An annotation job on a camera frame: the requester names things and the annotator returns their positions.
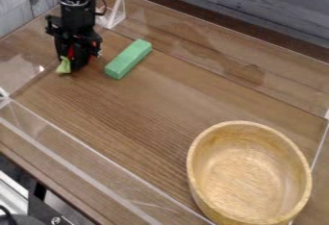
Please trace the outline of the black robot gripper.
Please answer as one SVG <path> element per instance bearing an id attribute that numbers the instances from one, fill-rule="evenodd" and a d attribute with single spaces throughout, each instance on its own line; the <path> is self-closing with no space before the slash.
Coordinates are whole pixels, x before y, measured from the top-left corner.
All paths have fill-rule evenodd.
<path id="1" fill-rule="evenodd" d="M 69 52 L 70 70 L 77 71 L 88 65 L 92 57 L 100 56 L 102 39 L 93 31 L 94 15 L 54 16 L 48 14 L 45 20 L 45 32 L 53 36 L 57 58 L 68 57 Z"/>

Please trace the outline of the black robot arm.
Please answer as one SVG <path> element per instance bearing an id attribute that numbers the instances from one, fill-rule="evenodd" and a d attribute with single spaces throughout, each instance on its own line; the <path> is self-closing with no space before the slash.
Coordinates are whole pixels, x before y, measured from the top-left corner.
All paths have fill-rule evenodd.
<path id="1" fill-rule="evenodd" d="M 96 11 L 96 1 L 58 0 L 60 16 L 45 16 L 45 32 L 53 37 L 58 59 L 54 72 L 58 74 L 80 70 L 92 57 L 100 56 L 102 39 L 93 26 L 94 18 L 106 11 Z"/>

